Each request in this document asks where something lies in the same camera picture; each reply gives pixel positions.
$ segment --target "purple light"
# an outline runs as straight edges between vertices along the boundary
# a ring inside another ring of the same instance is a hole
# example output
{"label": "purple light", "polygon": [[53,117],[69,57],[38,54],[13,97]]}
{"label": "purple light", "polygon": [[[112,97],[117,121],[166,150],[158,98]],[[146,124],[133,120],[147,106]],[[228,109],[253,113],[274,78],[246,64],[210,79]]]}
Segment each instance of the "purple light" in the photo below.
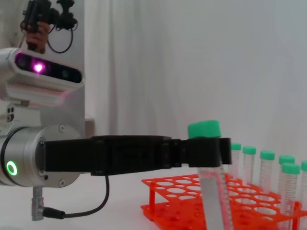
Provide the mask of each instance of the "purple light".
{"label": "purple light", "polygon": [[37,63],[34,65],[34,71],[40,73],[45,68],[45,65],[42,63]]}

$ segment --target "screw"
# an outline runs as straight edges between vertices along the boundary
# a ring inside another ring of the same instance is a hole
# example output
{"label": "screw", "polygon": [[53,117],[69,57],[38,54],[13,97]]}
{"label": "screw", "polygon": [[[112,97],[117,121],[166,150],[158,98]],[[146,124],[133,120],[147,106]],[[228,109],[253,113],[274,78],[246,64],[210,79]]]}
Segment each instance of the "screw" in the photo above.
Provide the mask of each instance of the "screw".
{"label": "screw", "polygon": [[38,144],[42,147],[42,146],[45,146],[45,139],[43,139],[43,138],[40,138],[39,140],[38,140]]}
{"label": "screw", "polygon": [[38,171],[38,175],[40,175],[40,176],[45,176],[45,170],[39,170]]}
{"label": "screw", "polygon": [[61,180],[59,181],[59,187],[62,188],[62,187],[64,187],[65,185],[66,185],[66,181],[65,181],[64,179],[61,179]]}
{"label": "screw", "polygon": [[64,125],[60,125],[60,126],[59,126],[59,131],[60,131],[61,133],[64,133],[64,132],[65,132],[65,126],[64,126]]}

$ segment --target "orange tube rack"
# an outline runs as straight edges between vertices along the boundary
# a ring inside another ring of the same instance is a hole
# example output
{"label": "orange tube rack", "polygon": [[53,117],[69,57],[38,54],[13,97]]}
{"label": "orange tube rack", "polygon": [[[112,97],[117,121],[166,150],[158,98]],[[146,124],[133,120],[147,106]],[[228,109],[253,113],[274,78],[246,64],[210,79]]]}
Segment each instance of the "orange tube rack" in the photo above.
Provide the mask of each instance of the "orange tube rack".
{"label": "orange tube rack", "polygon": [[[144,215],[162,230],[206,230],[198,175],[186,175],[142,180],[149,186],[149,204],[141,206]],[[256,185],[245,187],[242,180],[226,175],[235,230],[277,230],[278,222],[292,219],[298,230],[299,218],[306,211],[296,203],[292,216],[280,214],[279,196],[262,194]],[[167,202],[155,203],[155,193]]]}

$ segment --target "centrifuge tube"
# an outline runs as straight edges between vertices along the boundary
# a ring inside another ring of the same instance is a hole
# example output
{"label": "centrifuge tube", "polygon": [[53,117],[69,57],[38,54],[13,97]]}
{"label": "centrifuge tube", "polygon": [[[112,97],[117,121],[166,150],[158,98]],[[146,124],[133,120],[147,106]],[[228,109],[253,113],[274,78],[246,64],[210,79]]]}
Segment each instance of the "centrifuge tube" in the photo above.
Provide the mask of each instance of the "centrifuge tube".
{"label": "centrifuge tube", "polygon": [[240,143],[231,143],[231,160],[232,164],[229,165],[229,174],[234,180],[239,177],[239,161],[242,145]]}
{"label": "centrifuge tube", "polygon": [[[283,164],[283,184],[281,186],[281,205],[280,213],[286,216],[293,215],[295,206],[295,195],[297,186],[297,176],[300,174],[300,165],[284,163]],[[286,220],[279,223],[279,229],[291,230],[293,220]]]}
{"label": "centrifuge tube", "polygon": [[278,194],[281,194],[283,185],[283,164],[284,163],[295,163],[295,158],[289,155],[281,155],[279,157],[279,179],[278,179]]}
{"label": "centrifuge tube", "polygon": [[275,153],[271,151],[261,151],[261,166],[260,166],[260,180],[259,186],[262,193],[269,193],[271,191],[271,178],[273,161],[275,160]]}
{"label": "centrifuge tube", "polygon": [[[219,122],[215,120],[191,124],[188,127],[188,131],[189,138],[221,137]],[[207,230],[233,230],[228,190],[224,169],[221,163],[221,155],[217,155],[216,157],[220,165],[210,168],[198,168]]]}
{"label": "centrifuge tube", "polygon": [[245,146],[243,148],[244,162],[243,162],[243,185],[248,186],[248,184],[253,183],[253,173],[254,173],[254,161],[256,155],[256,147]]}
{"label": "centrifuge tube", "polygon": [[[307,211],[307,161],[302,162],[301,204],[302,210]],[[299,229],[307,230],[307,217],[300,219]]]}

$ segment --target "white backdrop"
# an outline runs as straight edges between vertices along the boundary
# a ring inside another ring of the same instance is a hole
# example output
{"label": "white backdrop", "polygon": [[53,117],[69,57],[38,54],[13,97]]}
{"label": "white backdrop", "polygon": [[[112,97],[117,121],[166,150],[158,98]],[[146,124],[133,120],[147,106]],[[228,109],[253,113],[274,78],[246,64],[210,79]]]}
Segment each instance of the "white backdrop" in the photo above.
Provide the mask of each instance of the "white backdrop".
{"label": "white backdrop", "polygon": [[307,160],[306,8],[302,0],[87,1],[86,110],[97,133],[186,138],[189,123],[219,119],[236,142]]}

